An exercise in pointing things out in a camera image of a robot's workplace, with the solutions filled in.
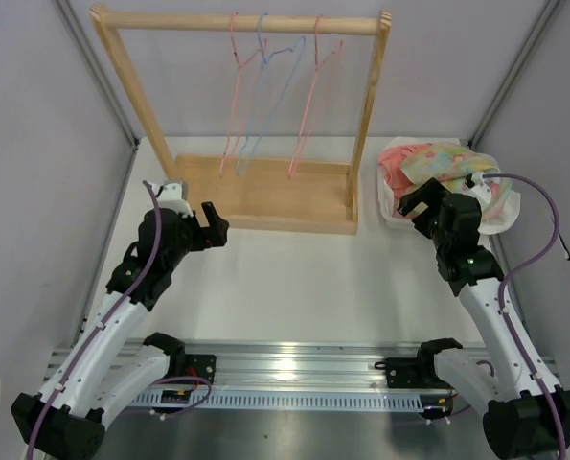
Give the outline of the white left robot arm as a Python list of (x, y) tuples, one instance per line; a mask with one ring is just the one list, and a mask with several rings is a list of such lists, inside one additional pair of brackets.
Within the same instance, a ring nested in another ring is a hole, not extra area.
[(102, 305), (82, 337), (36, 394), (16, 397), (11, 414), (27, 444), (27, 458), (36, 451), (55, 459), (93, 458), (112, 422), (153, 384), (212, 387), (189, 364), (184, 342), (165, 333), (152, 333), (128, 364), (110, 369), (170, 287), (182, 259), (227, 242), (228, 221), (212, 202), (201, 207), (205, 225), (195, 212), (184, 215), (172, 206), (145, 213), (136, 241), (113, 270)]

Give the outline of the floral pastel skirt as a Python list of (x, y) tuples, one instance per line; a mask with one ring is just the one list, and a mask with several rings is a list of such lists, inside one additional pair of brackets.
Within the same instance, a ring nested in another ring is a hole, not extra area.
[(498, 163), (489, 155), (451, 143), (436, 143), (408, 155), (399, 166), (410, 182), (411, 193), (429, 179), (437, 179), (451, 192), (472, 188), (466, 177), (476, 173), (497, 173)]

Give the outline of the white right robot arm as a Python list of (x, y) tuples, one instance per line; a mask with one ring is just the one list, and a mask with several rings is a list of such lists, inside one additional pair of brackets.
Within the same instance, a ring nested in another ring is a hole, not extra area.
[(469, 358), (453, 338), (423, 342), (412, 366), (414, 380), (455, 390), (479, 414), (492, 452), (500, 459), (555, 453), (570, 446), (570, 390), (563, 388), (537, 352), (508, 293), (511, 273), (480, 244), (481, 206), (430, 178), (404, 195), (405, 216), (425, 209), (414, 228), (432, 240), (438, 272), (470, 315), (490, 367)]

